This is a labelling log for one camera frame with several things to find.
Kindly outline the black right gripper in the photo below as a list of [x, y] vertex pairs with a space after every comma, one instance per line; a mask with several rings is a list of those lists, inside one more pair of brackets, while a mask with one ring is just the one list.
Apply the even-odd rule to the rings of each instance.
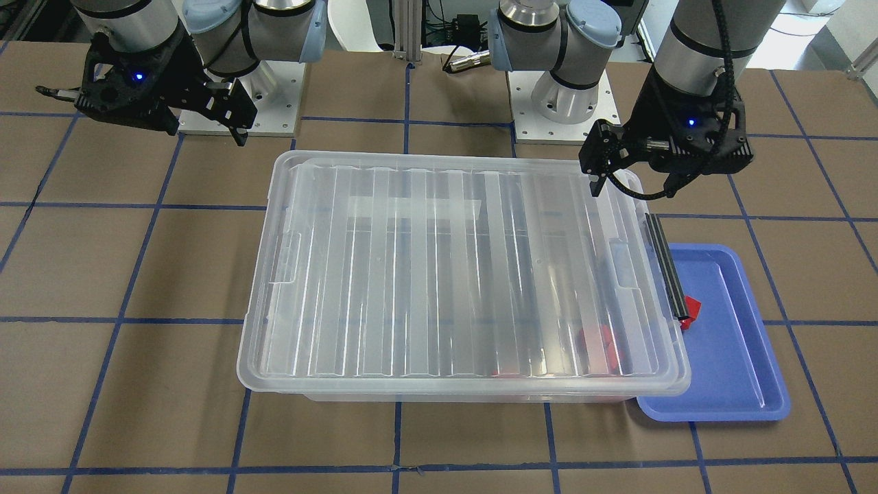
[[185, 29], [141, 52], [122, 52], [107, 32], [92, 35], [79, 87], [36, 86], [45, 97], [74, 104], [94, 121], [174, 135], [179, 119], [173, 109], [192, 110], [225, 126], [244, 147], [257, 107], [239, 79], [210, 82], [194, 41]]

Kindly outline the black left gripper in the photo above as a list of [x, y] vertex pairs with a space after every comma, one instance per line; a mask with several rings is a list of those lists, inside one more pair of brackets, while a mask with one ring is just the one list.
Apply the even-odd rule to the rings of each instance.
[[[724, 71], [714, 82], [711, 94], [691, 95], [650, 69], [627, 122], [597, 119], [580, 148], [580, 169], [590, 177], [591, 196], [599, 197], [609, 180], [634, 199], [670, 199], [696, 178], [749, 166], [755, 153], [746, 135], [742, 97]], [[616, 171], [642, 161], [667, 175], [658, 193], [637, 193], [615, 177]]]

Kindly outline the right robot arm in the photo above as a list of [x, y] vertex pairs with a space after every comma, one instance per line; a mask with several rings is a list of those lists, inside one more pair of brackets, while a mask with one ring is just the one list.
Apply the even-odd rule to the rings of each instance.
[[107, 124], [175, 135], [292, 137], [326, 1], [75, 1], [91, 32], [78, 87], [37, 86]]

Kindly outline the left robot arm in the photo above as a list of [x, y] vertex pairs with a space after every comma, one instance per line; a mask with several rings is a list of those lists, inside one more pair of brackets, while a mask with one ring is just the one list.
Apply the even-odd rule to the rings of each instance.
[[[639, 200], [672, 198], [694, 179], [753, 160], [736, 81], [781, 1], [680, 1], [624, 125], [593, 122], [579, 152], [591, 194], [606, 183]], [[602, 1], [501, 1], [487, 21], [492, 65], [542, 72], [532, 98], [546, 118], [584, 121], [623, 20]]]

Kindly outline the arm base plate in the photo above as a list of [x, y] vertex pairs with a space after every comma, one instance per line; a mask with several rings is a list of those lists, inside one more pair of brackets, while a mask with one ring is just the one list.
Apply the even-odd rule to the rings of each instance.
[[[307, 65], [281, 60], [264, 60], [248, 75], [239, 78], [254, 103], [257, 115], [246, 137], [295, 137], [299, 106]], [[194, 110], [182, 110], [179, 132], [203, 137], [242, 137], [222, 123], [210, 121]]]
[[546, 71], [508, 72], [507, 79], [519, 143], [580, 146], [596, 121], [621, 123], [606, 72], [582, 91], [559, 85]]

